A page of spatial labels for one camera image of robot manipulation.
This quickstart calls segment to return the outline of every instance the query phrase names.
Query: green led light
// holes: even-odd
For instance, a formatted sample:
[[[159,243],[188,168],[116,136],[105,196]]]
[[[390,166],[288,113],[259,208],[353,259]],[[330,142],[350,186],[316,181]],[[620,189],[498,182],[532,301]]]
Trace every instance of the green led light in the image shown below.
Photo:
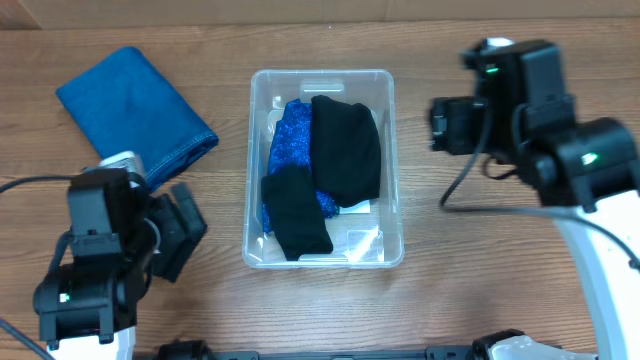
[[[599,155],[596,153],[588,153],[582,155],[582,165],[589,165],[598,160]]]

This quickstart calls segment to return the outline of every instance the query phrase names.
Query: folded blue cloth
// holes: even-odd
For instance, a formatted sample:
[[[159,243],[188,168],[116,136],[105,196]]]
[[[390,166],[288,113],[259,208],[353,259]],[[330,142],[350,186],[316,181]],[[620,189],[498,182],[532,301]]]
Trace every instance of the folded blue cloth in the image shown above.
[[[151,191],[218,144],[140,50],[122,48],[56,94],[102,158],[140,155]]]
[[[282,120],[276,123],[267,174],[273,175],[289,164],[304,166],[311,171],[311,104],[300,99],[293,100],[284,108]],[[339,213],[329,194],[316,190],[316,198],[322,208],[322,215],[331,218]],[[262,204],[262,227],[264,232],[271,232],[271,221],[267,207]]]

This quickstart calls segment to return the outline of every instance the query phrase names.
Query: folded black fabric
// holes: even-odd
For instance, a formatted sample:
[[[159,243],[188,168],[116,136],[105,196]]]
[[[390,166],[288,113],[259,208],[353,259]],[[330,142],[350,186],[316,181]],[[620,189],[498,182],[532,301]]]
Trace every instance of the folded black fabric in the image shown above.
[[[102,158],[140,155],[155,190],[211,148],[218,137],[147,60],[122,48],[56,94]]]
[[[380,139],[369,108],[324,95],[311,99],[311,167],[318,190],[353,206],[380,196]]]
[[[306,167],[286,165],[263,177],[262,202],[288,261],[304,254],[331,254],[333,244]]]

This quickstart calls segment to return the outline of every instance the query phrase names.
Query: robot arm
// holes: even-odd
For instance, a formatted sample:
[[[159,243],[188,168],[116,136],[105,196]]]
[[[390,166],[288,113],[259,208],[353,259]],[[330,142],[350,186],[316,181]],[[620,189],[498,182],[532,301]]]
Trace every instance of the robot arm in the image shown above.
[[[56,359],[130,360],[137,303],[153,276],[171,282],[207,225],[185,184],[149,196],[141,162],[125,152],[71,179],[71,230],[56,253],[71,246],[73,263],[50,271],[36,289],[40,339]]]
[[[552,43],[485,40],[463,53],[463,61],[476,72],[474,96],[434,99],[430,112],[434,150],[473,154],[441,206],[480,153],[514,165],[508,174],[532,186],[548,210],[444,210],[556,219],[576,262],[598,359],[640,359],[640,161],[631,134],[610,118],[576,121],[574,99],[565,92],[560,51]],[[483,360],[578,359],[527,339],[509,334],[480,342],[478,349],[474,345],[474,353]]]
[[[569,214],[606,227],[640,254],[640,197],[627,191],[602,199],[586,213],[580,206]],[[640,271],[602,233],[575,222],[557,220],[573,256],[593,321],[600,360],[640,359]]]

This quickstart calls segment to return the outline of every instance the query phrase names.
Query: wire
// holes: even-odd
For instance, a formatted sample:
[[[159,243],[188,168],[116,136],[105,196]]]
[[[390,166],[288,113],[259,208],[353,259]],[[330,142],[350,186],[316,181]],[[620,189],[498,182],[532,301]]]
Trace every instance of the wire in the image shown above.
[[[64,180],[71,180],[73,178],[73,176],[71,175],[45,175],[45,176],[31,176],[31,177],[25,177],[25,178],[20,178],[20,179],[16,179],[13,181],[10,181],[2,186],[0,186],[0,194],[13,188],[16,187],[18,185],[22,185],[28,182],[35,182],[35,181],[64,181]]]
[[[508,178],[510,178],[510,177],[512,177],[514,175],[518,175],[518,170],[517,169],[511,169],[511,170],[507,171],[504,174],[501,174],[501,175],[498,175],[498,176],[491,176],[491,174],[489,174],[489,164],[491,163],[491,160],[496,160],[496,158],[491,156],[491,155],[489,155],[482,162],[482,175],[484,175],[485,177],[488,177],[491,180],[505,180],[505,179],[508,179]]]
[[[64,257],[65,251],[67,251],[67,247],[73,241],[73,235],[70,231],[66,231],[60,235],[58,238],[58,242],[56,243],[56,250],[53,253],[53,257],[51,258],[51,262],[49,263],[49,272],[54,271],[58,267],[60,267],[60,263],[62,262],[62,258]]]
[[[493,127],[493,116],[491,116],[491,110],[489,108],[489,104],[486,101],[484,101],[482,105],[484,109],[484,121],[482,125],[482,130],[480,132],[480,138],[478,139],[478,144],[476,145],[476,148],[473,151],[473,155],[471,155],[471,159],[469,159],[469,162],[467,163],[467,165],[464,167],[464,169],[462,169],[460,174],[458,174],[458,177],[453,181],[453,183],[451,183],[447,191],[444,192],[444,195],[442,195],[442,198],[440,198],[440,207],[444,207],[444,204],[447,202],[447,199],[449,198],[449,196],[451,196],[453,191],[458,187],[458,185],[460,185],[462,180],[464,180],[464,178],[467,177],[467,175],[469,174],[469,171],[471,171],[471,168],[476,163],[476,161],[478,160],[478,157],[480,156],[485,146],[487,145],[487,142],[489,141],[489,135],[491,135],[491,128]]]
[[[519,208],[519,207],[450,207],[445,206],[447,200],[451,196],[451,194],[456,190],[458,185],[462,183],[462,181],[467,177],[473,165],[475,165],[478,160],[478,156],[484,151],[484,148],[487,145],[487,141],[489,140],[489,134],[491,133],[491,128],[493,127],[493,118],[491,117],[491,113],[489,111],[488,103],[485,102],[485,112],[484,112],[484,122],[482,125],[482,132],[480,134],[480,139],[478,140],[478,144],[476,145],[475,151],[467,165],[460,171],[458,177],[451,183],[447,191],[444,192],[442,197],[440,198],[440,209],[449,213],[494,213],[494,214],[506,214],[506,215],[527,215],[527,216],[537,216],[543,218],[557,219],[557,220],[567,220],[573,221],[585,226],[588,226],[596,231],[599,231],[611,241],[613,241],[617,246],[619,246],[622,251],[624,251],[627,256],[629,256],[629,266],[633,269],[640,271],[640,258],[627,246],[627,244],[614,235],[611,231],[605,229],[604,227],[595,224],[589,220],[583,219],[576,215],[570,215],[561,213],[558,210],[553,209],[536,209],[536,208]]]
[[[31,351],[36,353],[43,359],[46,360],[55,360],[53,356],[49,355],[40,345],[36,344],[33,340],[31,340],[27,335],[23,334],[20,330],[16,329],[13,325],[9,324],[9,322],[3,318],[0,318],[0,327],[2,327],[9,335],[16,338],[16,340],[20,341],[24,346],[28,347]]]

